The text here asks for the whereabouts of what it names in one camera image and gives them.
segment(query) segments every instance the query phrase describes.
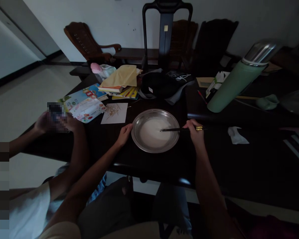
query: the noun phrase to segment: chopsticks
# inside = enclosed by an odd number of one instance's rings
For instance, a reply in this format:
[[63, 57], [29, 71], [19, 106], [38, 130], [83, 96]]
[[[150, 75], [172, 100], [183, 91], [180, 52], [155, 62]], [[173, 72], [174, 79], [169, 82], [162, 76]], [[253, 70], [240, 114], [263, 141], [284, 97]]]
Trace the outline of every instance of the chopsticks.
[[[206, 130], [202, 126], [196, 126], [196, 130]], [[189, 128], [171, 128], [171, 129], [161, 129], [160, 131], [166, 132], [166, 131], [189, 131]]]

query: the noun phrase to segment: stainless steel bowl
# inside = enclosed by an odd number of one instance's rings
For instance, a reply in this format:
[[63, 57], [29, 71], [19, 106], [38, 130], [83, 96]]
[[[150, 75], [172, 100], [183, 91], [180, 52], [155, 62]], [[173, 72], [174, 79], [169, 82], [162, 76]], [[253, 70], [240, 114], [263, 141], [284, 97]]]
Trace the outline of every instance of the stainless steel bowl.
[[176, 118], [167, 111], [160, 109], [146, 110], [140, 113], [133, 121], [132, 139], [135, 144], [142, 150], [148, 153], [163, 153], [170, 150], [177, 143], [179, 138], [178, 131], [171, 131], [169, 141], [162, 147], [153, 148], [145, 144], [140, 137], [140, 130], [145, 122], [152, 119], [161, 119], [167, 121], [171, 128], [179, 128]]

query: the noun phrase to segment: gray pants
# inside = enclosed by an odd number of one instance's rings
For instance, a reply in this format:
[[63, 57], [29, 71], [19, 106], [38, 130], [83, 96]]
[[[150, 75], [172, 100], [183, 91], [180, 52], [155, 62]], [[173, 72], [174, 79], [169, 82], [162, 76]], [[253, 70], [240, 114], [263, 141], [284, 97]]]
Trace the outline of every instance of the gray pants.
[[[126, 177], [109, 185], [80, 214], [77, 224], [82, 239], [100, 238], [136, 224], [131, 213], [132, 193], [133, 185]], [[192, 226], [184, 189], [161, 183], [155, 197], [151, 220], [175, 225], [190, 233]]]

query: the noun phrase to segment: chair back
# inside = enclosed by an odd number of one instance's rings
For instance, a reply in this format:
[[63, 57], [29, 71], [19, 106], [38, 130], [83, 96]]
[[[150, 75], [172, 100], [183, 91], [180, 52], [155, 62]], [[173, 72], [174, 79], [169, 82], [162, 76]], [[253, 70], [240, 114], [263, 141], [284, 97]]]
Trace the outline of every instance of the chair back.
[[71, 22], [64, 28], [64, 33], [87, 61], [95, 59], [97, 54], [102, 53], [101, 47], [85, 23]]
[[200, 67], [219, 65], [238, 23], [228, 19], [204, 21], [198, 33], [194, 61]]
[[152, 3], [146, 3], [143, 7], [143, 32], [144, 32], [144, 49], [145, 55], [142, 61], [143, 70], [147, 69], [147, 38], [146, 38], [146, 17], [145, 13], [148, 9], [156, 9], [160, 13], [159, 27], [159, 50], [158, 50], [158, 67], [163, 70], [169, 66], [170, 43], [172, 35], [173, 16], [178, 9], [188, 9], [189, 16], [185, 39], [187, 39], [189, 24], [192, 18], [193, 6], [190, 3], [184, 3], [182, 0], [155, 0]]
[[182, 61], [182, 56], [185, 56], [187, 60], [189, 60], [188, 57], [192, 54], [193, 41], [198, 29], [198, 23], [190, 22], [187, 43], [184, 47], [187, 26], [187, 20], [173, 22], [172, 37], [170, 42], [170, 61], [180, 62]]

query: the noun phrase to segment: stainless steel thermos lid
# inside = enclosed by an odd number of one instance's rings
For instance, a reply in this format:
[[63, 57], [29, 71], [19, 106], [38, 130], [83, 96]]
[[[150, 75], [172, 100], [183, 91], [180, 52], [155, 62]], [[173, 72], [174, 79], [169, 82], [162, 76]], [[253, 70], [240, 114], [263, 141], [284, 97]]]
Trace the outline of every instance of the stainless steel thermos lid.
[[242, 62], [250, 65], [266, 65], [281, 46], [277, 39], [262, 39], [252, 46]]

